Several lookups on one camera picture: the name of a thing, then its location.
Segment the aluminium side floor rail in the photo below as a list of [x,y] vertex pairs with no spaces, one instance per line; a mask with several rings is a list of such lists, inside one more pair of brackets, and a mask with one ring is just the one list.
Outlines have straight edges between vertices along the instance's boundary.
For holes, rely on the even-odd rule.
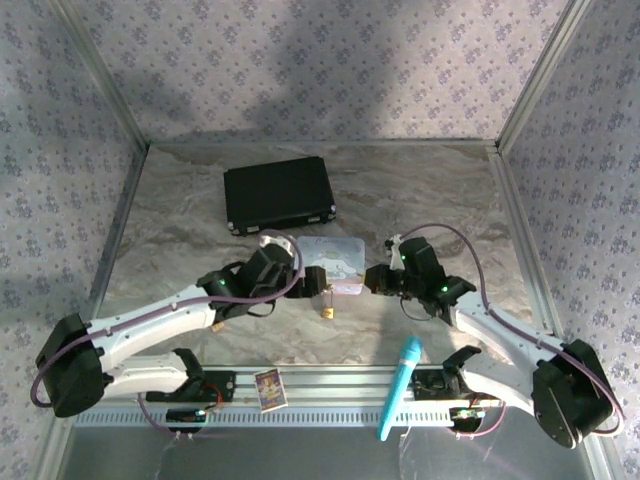
[[513,174],[508,163],[502,158],[495,146],[487,148],[487,155],[492,175],[506,212],[511,238],[524,285],[531,302],[535,323],[545,331],[563,338],[563,327],[541,265]]
[[118,248],[122,241],[126,223],[148,155],[148,151],[149,144],[146,143],[142,146],[142,150],[137,153],[133,157],[133,160],[130,162],[130,166],[127,171],[123,188],[120,192],[120,197],[110,225],[106,243],[104,245],[102,255],[97,265],[96,275],[92,283],[88,300],[86,306],[82,311],[83,318],[85,320],[91,320],[97,317],[104,300],[113,267],[116,261]]

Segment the black hard case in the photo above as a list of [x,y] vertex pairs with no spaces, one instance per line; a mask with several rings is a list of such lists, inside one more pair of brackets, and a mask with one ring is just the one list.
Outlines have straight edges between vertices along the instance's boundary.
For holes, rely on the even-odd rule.
[[223,180],[227,226],[235,236],[327,223],[337,214],[321,157],[233,168]]

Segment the aluminium frame post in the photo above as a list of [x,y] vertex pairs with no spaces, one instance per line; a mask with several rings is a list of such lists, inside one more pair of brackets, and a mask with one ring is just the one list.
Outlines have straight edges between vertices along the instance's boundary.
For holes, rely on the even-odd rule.
[[125,134],[140,151],[146,152],[148,143],[72,0],[48,1]]
[[513,147],[534,107],[544,93],[558,64],[563,58],[592,0],[567,0],[534,68],[509,114],[495,146],[501,156]]

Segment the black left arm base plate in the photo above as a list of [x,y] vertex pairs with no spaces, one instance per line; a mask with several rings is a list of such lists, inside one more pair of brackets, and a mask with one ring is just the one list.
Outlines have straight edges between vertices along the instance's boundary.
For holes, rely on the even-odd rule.
[[236,372],[205,370],[189,378],[171,393],[148,392],[145,400],[152,403],[205,403],[231,402],[236,388]]

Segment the aluminium mounting rail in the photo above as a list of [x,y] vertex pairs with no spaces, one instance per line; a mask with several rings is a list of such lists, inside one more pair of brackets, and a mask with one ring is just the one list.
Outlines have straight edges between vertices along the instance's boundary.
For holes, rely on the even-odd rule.
[[[258,372],[272,369],[269,367],[210,367],[205,370],[230,370],[235,371],[236,388],[233,400],[224,404],[259,405],[254,375]],[[311,405],[315,402],[328,402],[355,404],[362,402],[366,405],[380,405],[387,396],[391,381],[395,372],[393,366],[279,366],[288,405]],[[437,365],[422,365],[418,369],[442,370]],[[134,386],[135,391],[160,392],[156,386],[144,386],[138,382]],[[413,392],[410,386],[405,397],[413,401]],[[456,401],[464,404],[464,400],[436,400]],[[475,404],[486,403],[495,405],[497,400],[473,401]]]

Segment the aluminium back floor rail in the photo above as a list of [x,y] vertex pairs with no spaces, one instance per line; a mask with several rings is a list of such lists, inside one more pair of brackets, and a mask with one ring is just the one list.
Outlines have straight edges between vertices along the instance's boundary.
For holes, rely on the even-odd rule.
[[489,147],[496,146],[495,140],[486,139],[379,139],[379,140],[293,140],[293,141],[192,141],[192,142],[152,142],[156,148],[187,148],[187,147],[257,147],[257,146],[301,146],[301,147],[337,147],[337,146],[460,146],[460,147]]

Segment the light blue plastic tube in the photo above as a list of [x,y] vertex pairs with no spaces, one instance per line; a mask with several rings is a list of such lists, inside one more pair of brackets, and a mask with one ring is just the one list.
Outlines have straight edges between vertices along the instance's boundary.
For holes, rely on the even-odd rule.
[[409,386],[413,371],[421,359],[422,348],[421,339],[417,336],[410,336],[401,350],[398,364],[379,417],[377,437],[381,442],[385,442],[388,438],[397,410]]

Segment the small black circuit module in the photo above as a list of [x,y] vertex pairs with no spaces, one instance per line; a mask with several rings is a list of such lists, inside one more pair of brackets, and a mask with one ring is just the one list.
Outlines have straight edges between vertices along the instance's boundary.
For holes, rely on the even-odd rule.
[[207,412],[198,408],[172,408],[165,414],[165,422],[171,432],[198,433],[201,427],[196,424],[205,424]]
[[480,430],[486,411],[480,408],[453,408],[449,410],[455,433],[475,434]]

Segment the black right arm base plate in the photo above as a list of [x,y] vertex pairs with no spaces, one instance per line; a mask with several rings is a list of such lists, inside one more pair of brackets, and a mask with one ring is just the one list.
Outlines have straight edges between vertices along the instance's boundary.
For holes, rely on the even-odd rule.
[[470,389],[460,373],[444,370],[415,370],[412,373],[409,386],[416,401],[497,400],[497,397]]

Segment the small colourful printed card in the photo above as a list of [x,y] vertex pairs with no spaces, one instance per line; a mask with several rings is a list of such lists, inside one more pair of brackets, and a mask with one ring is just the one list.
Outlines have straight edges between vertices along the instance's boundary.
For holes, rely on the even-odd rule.
[[288,405],[281,373],[277,368],[256,373],[254,383],[262,413]]

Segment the grey metal front panel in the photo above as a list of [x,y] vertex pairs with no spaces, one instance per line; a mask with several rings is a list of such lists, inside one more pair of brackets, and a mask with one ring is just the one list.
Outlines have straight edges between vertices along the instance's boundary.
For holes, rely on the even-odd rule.
[[149,427],[73,427],[36,480],[616,480],[585,448],[565,450],[513,414],[493,434],[447,430],[231,428],[173,440]]

